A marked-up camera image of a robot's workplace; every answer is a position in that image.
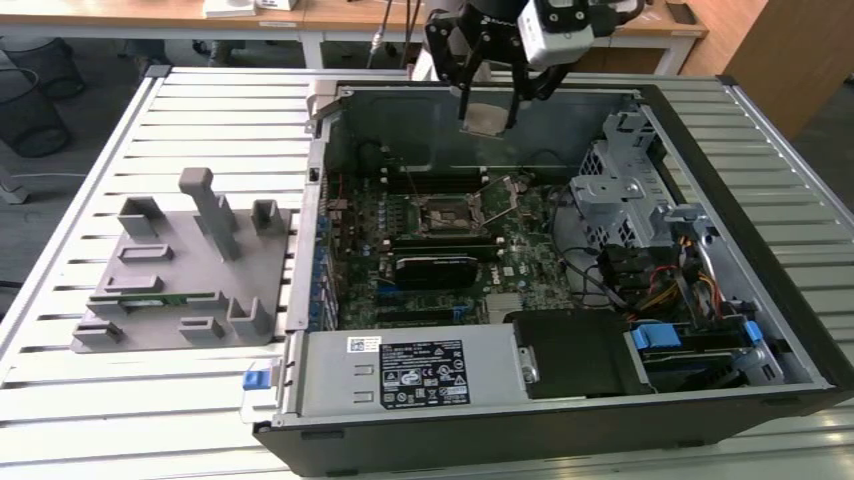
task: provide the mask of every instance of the desk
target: desk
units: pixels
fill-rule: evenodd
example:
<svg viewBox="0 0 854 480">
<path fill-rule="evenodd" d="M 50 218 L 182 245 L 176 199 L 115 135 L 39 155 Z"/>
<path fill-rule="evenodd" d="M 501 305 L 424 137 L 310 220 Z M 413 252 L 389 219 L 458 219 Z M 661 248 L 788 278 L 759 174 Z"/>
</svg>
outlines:
<svg viewBox="0 0 854 480">
<path fill-rule="evenodd" d="M 216 174 L 213 188 L 228 191 L 232 208 L 246 208 L 258 197 L 274 198 L 280 208 L 300 208 L 309 145 L 305 92 L 313 79 L 333 75 L 404 80 L 400 71 L 314 74 L 238 68 L 176 68 L 166 78 L 142 80 L 0 323 L 1 478 L 298 480 L 257 444 L 237 413 L 242 372 L 254 360 L 282 355 L 280 341 L 262 347 L 91 355 L 71 353 L 67 343 L 115 246 L 125 196 L 152 195 L 164 209 L 192 209 L 177 193 L 177 178 L 184 167 L 205 166 Z M 849 213 L 749 100 L 712 77 L 567 77 L 569 84 L 589 80 L 657 84 L 854 359 Z M 230 126 L 226 138 L 222 125 Z M 258 138 L 257 128 L 270 134 Z M 665 165 L 676 184 L 688 188 L 675 163 Z M 297 233 L 298 219 L 294 212 Z M 284 279 L 293 265 L 288 259 Z M 285 307 L 290 285 L 282 283 Z M 280 325 L 285 315 L 281 308 Z M 400 472 L 393 478 L 841 479 L 851 473 L 852 427 L 849 408 L 829 408 L 775 420 L 707 447 Z"/>
<path fill-rule="evenodd" d="M 324 41 L 369 42 L 382 18 L 384 0 L 300 0 L 296 10 L 258 9 L 254 17 L 201 17 L 202 0 L 0 0 L 0 35 L 81 38 L 164 38 L 209 40 L 297 40 L 305 66 L 322 68 Z M 385 40 L 402 41 L 405 3 L 393 0 Z M 412 41 L 421 41 L 421 9 Z M 661 49 L 655 73 L 676 74 L 701 25 L 679 25 L 663 3 L 597 47 Z"/>
</svg>

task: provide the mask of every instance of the white sticker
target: white sticker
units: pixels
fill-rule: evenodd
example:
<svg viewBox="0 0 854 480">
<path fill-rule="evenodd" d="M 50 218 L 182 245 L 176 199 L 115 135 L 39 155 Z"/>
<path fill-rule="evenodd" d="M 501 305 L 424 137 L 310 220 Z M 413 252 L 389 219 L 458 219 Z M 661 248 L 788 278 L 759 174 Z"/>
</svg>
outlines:
<svg viewBox="0 0 854 480">
<path fill-rule="evenodd" d="M 378 352 L 382 337 L 346 337 L 346 353 Z"/>
<path fill-rule="evenodd" d="M 465 395 L 468 393 L 468 387 L 446 387 L 444 390 L 438 389 L 438 395 Z"/>
<path fill-rule="evenodd" d="M 257 25 L 261 27 L 296 28 L 293 22 L 257 22 Z"/>
</svg>

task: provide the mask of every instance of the metal slotted platform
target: metal slotted platform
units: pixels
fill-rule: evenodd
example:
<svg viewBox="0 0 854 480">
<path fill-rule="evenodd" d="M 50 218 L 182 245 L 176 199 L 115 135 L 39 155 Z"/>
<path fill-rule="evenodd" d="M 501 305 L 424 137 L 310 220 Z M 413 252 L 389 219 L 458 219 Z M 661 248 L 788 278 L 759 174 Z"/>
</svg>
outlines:
<svg viewBox="0 0 854 480">
<path fill-rule="evenodd" d="M 246 208 L 257 196 L 298 208 L 309 144 L 304 97 L 313 78 L 333 77 L 401 79 L 398 73 L 376 71 L 176 68 L 166 78 L 142 82 L 0 324 L 0 477 L 293 476 L 254 442 L 237 413 L 242 371 L 253 360 L 281 354 L 280 342 L 97 355 L 75 355 L 66 346 L 119 233 L 114 214 L 126 195 L 150 194 L 161 208 L 189 210 L 190 200 L 177 191 L 178 173 L 184 167 L 206 166 L 216 174 L 213 188 L 233 208 Z M 737 88 L 708 78 L 653 78 L 854 358 L 849 214 Z M 651 79 L 579 75 L 568 81 Z M 688 189 L 671 166 L 676 183 Z M 292 229 L 298 229 L 297 213 Z M 292 266 L 288 258 L 282 312 Z M 709 447 L 372 478 L 849 478 L 852 405 L 776 420 Z"/>
</svg>

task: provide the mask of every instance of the label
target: label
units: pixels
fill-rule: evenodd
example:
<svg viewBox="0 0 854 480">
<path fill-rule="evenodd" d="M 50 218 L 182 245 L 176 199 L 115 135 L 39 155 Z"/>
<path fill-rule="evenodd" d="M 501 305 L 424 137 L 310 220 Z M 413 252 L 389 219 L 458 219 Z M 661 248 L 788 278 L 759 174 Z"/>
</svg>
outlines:
<svg viewBox="0 0 854 480">
<path fill-rule="evenodd" d="M 162 307 L 165 304 L 161 300 L 119 300 L 122 307 Z"/>
<path fill-rule="evenodd" d="M 257 22 L 260 27 L 296 28 L 293 22 Z"/>
<path fill-rule="evenodd" d="M 346 353 L 376 353 L 382 337 L 346 337 Z"/>
<path fill-rule="evenodd" d="M 470 403 L 461 340 L 386 343 L 378 352 L 385 410 Z"/>
</svg>

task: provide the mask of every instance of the blue tab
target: blue tab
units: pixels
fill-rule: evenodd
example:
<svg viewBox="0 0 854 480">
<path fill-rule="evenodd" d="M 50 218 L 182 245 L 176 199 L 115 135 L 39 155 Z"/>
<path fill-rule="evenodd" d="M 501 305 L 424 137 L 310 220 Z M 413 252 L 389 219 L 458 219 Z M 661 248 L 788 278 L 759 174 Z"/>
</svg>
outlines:
<svg viewBox="0 0 854 480">
<path fill-rule="evenodd" d="M 631 332 L 637 350 L 644 348 L 667 348 L 681 345 L 675 327 L 668 323 L 648 323 Z"/>
<path fill-rule="evenodd" d="M 747 332 L 747 336 L 752 343 L 759 343 L 761 341 L 761 330 L 759 330 L 756 322 L 747 320 L 744 322 L 744 331 Z"/>
<path fill-rule="evenodd" d="M 249 370 L 242 373 L 242 390 L 266 390 L 270 385 L 269 370 Z"/>
<path fill-rule="evenodd" d="M 631 331 L 631 339 L 635 341 L 635 347 L 637 350 L 643 350 L 644 348 L 649 348 L 649 342 L 645 341 L 645 336 L 640 329 Z"/>
</svg>

